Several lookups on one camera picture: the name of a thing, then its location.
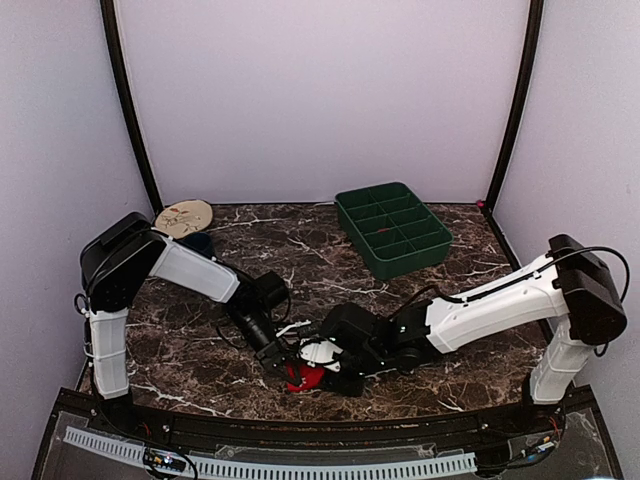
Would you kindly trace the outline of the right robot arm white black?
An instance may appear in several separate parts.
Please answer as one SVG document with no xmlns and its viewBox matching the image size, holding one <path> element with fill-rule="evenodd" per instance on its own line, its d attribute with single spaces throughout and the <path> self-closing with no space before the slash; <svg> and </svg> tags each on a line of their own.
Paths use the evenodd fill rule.
<svg viewBox="0 0 640 480">
<path fill-rule="evenodd" d="M 548 251 L 502 278 L 454 295 L 422 288 L 387 317 L 355 303 L 334 307 L 318 333 L 301 342 L 300 359 L 325 369 L 346 395 L 360 395 L 364 378 L 382 371 L 410 372 L 485 337 L 556 318 L 554 336 L 528 376 L 525 400 L 510 413 L 521 434 L 534 432 L 584 368 L 591 352 L 607 347 L 627 327 L 624 290 L 618 290 L 602 246 L 585 247 L 567 234 Z"/>
</svg>

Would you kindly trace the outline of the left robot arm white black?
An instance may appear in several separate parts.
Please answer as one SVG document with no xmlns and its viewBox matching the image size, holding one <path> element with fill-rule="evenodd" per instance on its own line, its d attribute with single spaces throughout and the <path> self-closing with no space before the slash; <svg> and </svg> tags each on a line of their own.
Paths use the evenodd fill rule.
<svg viewBox="0 0 640 480">
<path fill-rule="evenodd" d="M 141 427 L 140 412 L 124 399 L 126 324 L 134 300 L 157 278 L 222 304 L 263 368 L 292 386 L 302 384 L 296 356 L 277 335 L 272 311 L 288 301 L 285 281 L 269 271 L 257 278 L 219 261 L 206 249 L 175 240 L 131 213 L 96 237 L 80 254 L 82 292 L 74 300 L 85 319 L 85 354 L 96 393 L 108 400 L 101 417 L 120 436 Z"/>
</svg>

